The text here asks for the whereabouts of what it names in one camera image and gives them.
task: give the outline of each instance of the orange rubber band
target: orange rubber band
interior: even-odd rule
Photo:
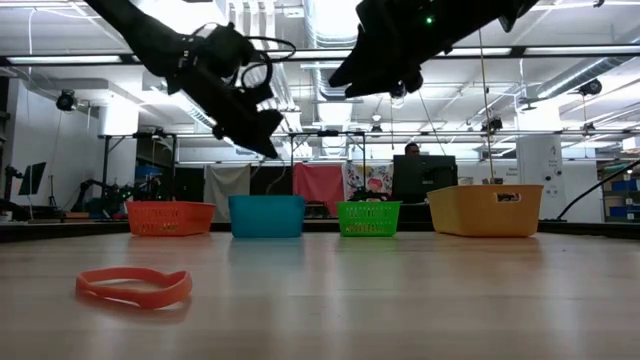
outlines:
[[[108,280],[141,280],[162,286],[157,291],[122,289],[105,285],[93,285],[93,282]],[[191,275],[186,271],[164,274],[159,271],[135,267],[113,267],[90,270],[80,273],[76,278],[76,291],[89,292],[98,297],[129,301],[143,309],[160,309],[189,298],[193,284]]]

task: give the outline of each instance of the wooden table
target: wooden table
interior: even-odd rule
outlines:
[[[188,304],[74,296],[112,265],[189,270]],[[638,359],[640,244],[540,234],[0,245],[2,359]]]

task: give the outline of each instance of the computer monitor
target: computer monitor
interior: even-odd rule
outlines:
[[[455,156],[393,157],[393,197],[404,203],[420,203],[430,191],[458,185]]]
[[[27,166],[18,195],[35,195],[38,193],[46,166],[46,162]]]

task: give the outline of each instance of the plastic basket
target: plastic basket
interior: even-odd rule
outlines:
[[[236,238],[300,237],[304,209],[302,196],[231,196],[231,233]]]
[[[452,186],[427,194],[439,233],[527,237],[538,230],[542,185]]]
[[[399,201],[339,202],[338,219],[342,236],[389,237],[396,233]]]
[[[182,201],[127,202],[129,227],[138,236],[188,236],[209,232],[215,205]]]

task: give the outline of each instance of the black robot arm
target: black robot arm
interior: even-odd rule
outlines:
[[[129,0],[87,0],[127,41],[142,64],[166,79],[169,94],[183,90],[216,125],[218,139],[270,158],[278,154],[270,136],[283,117],[276,110],[258,111],[257,104],[273,97],[271,62],[233,24],[217,26],[206,38],[183,35],[145,14]],[[250,62],[267,67],[265,81],[253,88],[235,86],[241,66]],[[229,83],[223,79],[231,78]]]
[[[538,0],[363,0],[355,48],[329,79],[347,97],[406,94],[422,87],[420,66],[498,19],[509,32]]]

